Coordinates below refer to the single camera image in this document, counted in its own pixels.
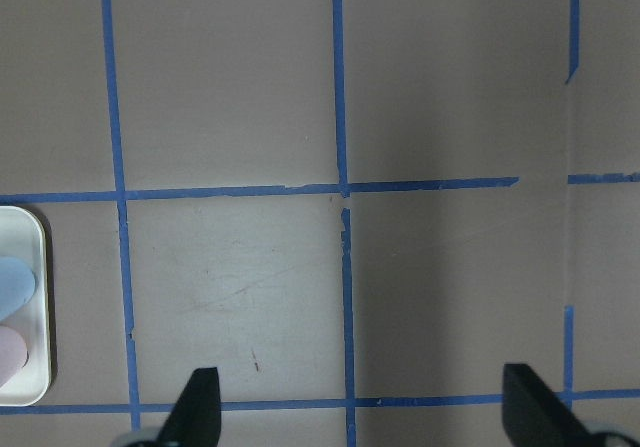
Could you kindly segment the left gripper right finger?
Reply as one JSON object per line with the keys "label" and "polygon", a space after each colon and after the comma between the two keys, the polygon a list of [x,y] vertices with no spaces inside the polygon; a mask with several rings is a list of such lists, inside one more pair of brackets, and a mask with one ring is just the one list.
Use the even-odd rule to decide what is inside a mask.
{"label": "left gripper right finger", "polygon": [[506,363],[502,372],[502,426],[512,446],[599,446],[566,405],[525,363]]}

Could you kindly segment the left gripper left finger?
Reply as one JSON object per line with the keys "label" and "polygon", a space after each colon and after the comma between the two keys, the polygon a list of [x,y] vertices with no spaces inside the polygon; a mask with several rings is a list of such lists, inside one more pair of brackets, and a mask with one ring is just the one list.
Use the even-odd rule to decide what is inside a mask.
{"label": "left gripper left finger", "polygon": [[218,369],[198,368],[163,424],[158,445],[215,447],[221,437],[221,427]]}

